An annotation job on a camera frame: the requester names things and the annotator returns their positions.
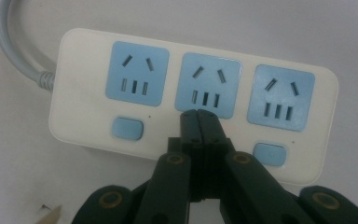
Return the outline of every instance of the white power strip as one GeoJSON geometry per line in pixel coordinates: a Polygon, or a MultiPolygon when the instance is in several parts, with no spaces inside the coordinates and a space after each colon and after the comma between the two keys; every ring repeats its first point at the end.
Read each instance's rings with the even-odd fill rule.
{"type": "Polygon", "coordinates": [[[283,183],[323,169],[338,83],[329,70],[85,29],[62,39],[49,126],[68,143],[156,160],[180,114],[214,112],[234,147],[283,183]]]}

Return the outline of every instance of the white plastic casing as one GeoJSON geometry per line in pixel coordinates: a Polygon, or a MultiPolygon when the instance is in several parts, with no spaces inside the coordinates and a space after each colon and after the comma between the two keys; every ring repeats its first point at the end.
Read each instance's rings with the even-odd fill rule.
{"type": "Polygon", "coordinates": [[[175,104],[181,63],[185,53],[237,60],[241,63],[238,95],[231,119],[220,119],[237,150],[253,153],[257,143],[284,147],[286,161],[281,167],[266,166],[280,182],[306,185],[323,169],[338,83],[329,70],[302,63],[246,55],[86,29],[69,31],[62,39],[49,127],[63,142],[95,147],[156,160],[167,150],[168,137],[180,136],[180,114],[175,104]],[[159,47],[170,56],[162,101],[159,106],[139,105],[109,99],[105,95],[112,46],[117,41],[159,47]],[[306,128],[301,132],[251,124],[248,105],[255,69],[260,64],[289,68],[315,75],[306,128]],[[111,133],[117,117],[137,119],[144,125],[142,138],[133,141],[111,133]]]}

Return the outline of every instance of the power strip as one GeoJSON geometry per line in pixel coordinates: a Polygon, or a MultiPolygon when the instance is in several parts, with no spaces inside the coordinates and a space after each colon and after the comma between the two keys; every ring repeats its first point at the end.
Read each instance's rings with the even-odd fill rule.
{"type": "Polygon", "coordinates": [[[214,112],[234,147],[283,183],[323,169],[338,83],[329,70],[85,29],[62,39],[49,126],[68,143],[156,160],[180,114],[214,112]]]}

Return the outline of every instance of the cable strain relief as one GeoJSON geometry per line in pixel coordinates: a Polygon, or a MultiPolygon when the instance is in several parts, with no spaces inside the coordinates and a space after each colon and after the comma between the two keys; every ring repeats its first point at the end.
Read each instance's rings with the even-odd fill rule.
{"type": "Polygon", "coordinates": [[[37,81],[37,85],[45,90],[53,91],[55,74],[49,71],[43,71],[40,73],[40,78],[37,81]]]}

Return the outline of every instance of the white tabletop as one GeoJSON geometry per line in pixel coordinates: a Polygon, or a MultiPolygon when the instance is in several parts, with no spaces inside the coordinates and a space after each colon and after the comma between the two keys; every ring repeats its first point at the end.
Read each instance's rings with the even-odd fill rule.
{"type": "MultiPolygon", "coordinates": [[[[332,70],[339,81],[337,109],[315,184],[358,205],[358,1],[13,0],[10,11],[13,41],[29,62],[48,70],[55,70],[63,34],[76,27],[332,70]]],[[[45,206],[58,205],[59,223],[70,223],[94,190],[110,184],[133,189],[153,173],[154,161],[56,140],[48,129],[50,100],[0,50],[0,223],[34,223],[48,212],[45,206]]],[[[190,223],[223,223],[218,201],[192,204],[190,223]]]]}

